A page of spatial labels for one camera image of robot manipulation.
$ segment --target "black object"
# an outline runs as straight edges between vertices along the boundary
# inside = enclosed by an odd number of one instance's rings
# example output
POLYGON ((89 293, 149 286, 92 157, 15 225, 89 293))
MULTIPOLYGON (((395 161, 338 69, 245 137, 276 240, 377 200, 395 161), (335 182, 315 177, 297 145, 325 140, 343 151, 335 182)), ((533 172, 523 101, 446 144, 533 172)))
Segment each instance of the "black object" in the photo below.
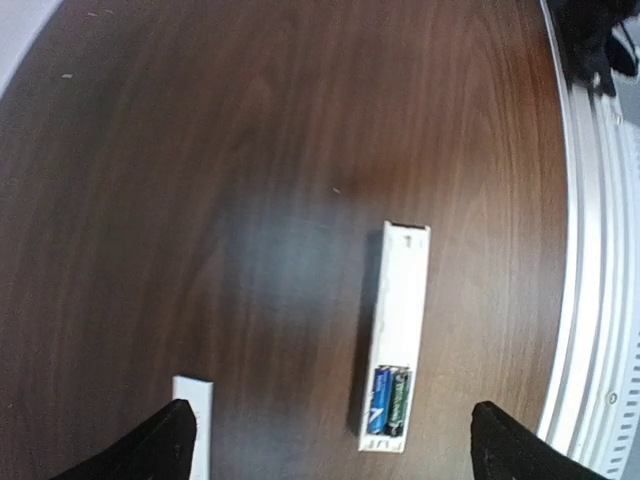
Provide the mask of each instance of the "black object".
POLYGON ((473 409, 475 480, 605 480, 561 455, 491 402, 473 409))
POLYGON ((52 480, 189 480, 196 419, 174 400, 118 442, 52 480))
POLYGON ((611 69, 629 77, 638 74, 635 45, 622 22, 640 13, 640 1, 567 0, 554 11, 564 47, 566 74, 596 93, 615 97, 611 69), (612 33, 618 25, 629 49, 612 33))

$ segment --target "white rectangular object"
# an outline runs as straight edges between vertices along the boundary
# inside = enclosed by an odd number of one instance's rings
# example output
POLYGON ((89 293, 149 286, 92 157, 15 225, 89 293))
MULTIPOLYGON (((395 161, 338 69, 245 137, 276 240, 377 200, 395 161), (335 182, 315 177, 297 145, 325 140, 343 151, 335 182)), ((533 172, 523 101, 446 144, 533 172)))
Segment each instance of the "white rectangular object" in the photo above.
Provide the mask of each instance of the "white rectangular object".
POLYGON ((359 451, 404 452, 420 353, 430 240, 429 227, 391 222, 384 224, 382 265, 362 408, 359 451), (404 423, 399 436, 389 435, 386 427, 379 433, 370 432, 369 422, 379 414, 376 412, 370 416, 370 412, 374 411, 374 376, 379 368, 409 372, 404 423))
POLYGON ((188 400, 196 417, 197 433, 189 480, 210 480, 213 383, 175 376, 173 399, 188 400))

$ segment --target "blue battery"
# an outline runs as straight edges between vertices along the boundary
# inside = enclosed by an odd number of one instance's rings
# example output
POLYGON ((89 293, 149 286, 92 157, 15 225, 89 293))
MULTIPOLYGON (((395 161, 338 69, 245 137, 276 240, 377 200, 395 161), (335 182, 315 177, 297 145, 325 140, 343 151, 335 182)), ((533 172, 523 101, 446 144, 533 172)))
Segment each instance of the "blue battery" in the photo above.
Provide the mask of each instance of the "blue battery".
POLYGON ((382 433, 387 423, 391 396, 391 370, 376 368, 373 375, 373 399, 369 410, 369 433, 382 433))

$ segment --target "white battery holder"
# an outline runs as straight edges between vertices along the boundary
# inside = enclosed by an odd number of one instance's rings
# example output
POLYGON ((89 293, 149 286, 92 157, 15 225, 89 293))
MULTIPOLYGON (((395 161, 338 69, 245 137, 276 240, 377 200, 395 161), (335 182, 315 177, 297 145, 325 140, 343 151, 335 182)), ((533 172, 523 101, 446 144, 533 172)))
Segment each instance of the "white battery holder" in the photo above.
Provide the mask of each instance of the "white battery holder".
POLYGON ((402 453, 405 449, 420 353, 430 240, 429 227, 384 224, 378 299, 358 444, 362 452, 402 453), (381 367, 410 372, 404 423, 398 436, 386 431, 370 432, 374 376, 381 367))

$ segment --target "wooden table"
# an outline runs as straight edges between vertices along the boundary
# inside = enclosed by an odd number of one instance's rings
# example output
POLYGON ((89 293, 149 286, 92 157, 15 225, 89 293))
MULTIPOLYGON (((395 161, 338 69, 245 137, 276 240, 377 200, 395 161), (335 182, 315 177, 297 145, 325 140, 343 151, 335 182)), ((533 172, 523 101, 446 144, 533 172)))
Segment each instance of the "wooden table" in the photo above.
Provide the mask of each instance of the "wooden table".
POLYGON ((475 402, 540 415, 565 175, 536 0, 67 0, 0 103, 0 477, 181 373, 215 479, 470 478, 475 402), (404 455, 352 433, 385 219, 433 229, 404 455))

